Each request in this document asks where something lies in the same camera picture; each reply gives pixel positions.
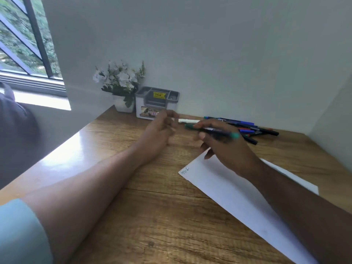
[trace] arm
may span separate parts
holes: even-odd
[[[129,149],[22,198],[44,227],[56,263],[71,256],[130,175],[167,145],[177,127],[171,117],[178,115],[160,112]]]
[[[219,120],[204,120],[195,125],[210,126],[238,132]],[[227,168],[249,180],[320,263],[351,262],[351,214],[267,166],[241,136],[229,143],[214,140],[206,133],[195,139],[204,141],[202,152],[210,147],[205,159],[215,154]]]

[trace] forearm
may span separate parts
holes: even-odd
[[[56,263],[76,250],[140,163],[130,148],[22,198],[46,230]]]
[[[262,164],[250,181],[320,263],[351,260],[352,215]]]

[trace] window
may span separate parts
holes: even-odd
[[[0,81],[66,97],[41,0],[0,0]]]

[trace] person's left hand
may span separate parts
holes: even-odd
[[[138,141],[131,146],[141,165],[154,159],[166,147],[169,137],[178,126],[178,118],[179,114],[173,110],[160,111]]]

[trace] flower pot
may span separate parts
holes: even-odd
[[[132,105],[130,107],[126,106],[126,102],[124,101],[125,97],[124,96],[117,96],[113,95],[114,97],[114,105],[116,107],[116,110],[119,112],[126,112],[126,113],[132,113],[134,110],[134,98],[132,101]]]

